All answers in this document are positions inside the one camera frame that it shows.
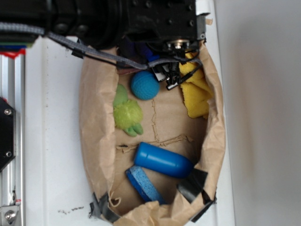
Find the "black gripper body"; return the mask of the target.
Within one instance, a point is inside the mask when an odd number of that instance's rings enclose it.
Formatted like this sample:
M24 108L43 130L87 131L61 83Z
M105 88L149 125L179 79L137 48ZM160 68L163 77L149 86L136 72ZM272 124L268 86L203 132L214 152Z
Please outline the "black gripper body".
M207 0L127 0L125 36L156 52L184 55L206 38Z

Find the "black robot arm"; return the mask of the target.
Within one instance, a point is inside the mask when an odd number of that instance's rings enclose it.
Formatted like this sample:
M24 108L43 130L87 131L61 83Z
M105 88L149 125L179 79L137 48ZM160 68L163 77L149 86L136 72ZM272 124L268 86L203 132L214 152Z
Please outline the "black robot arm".
M178 41L194 49L205 38L206 13L194 0L3 0L0 49L15 51L51 33L75 36L96 49L123 37L169 52Z

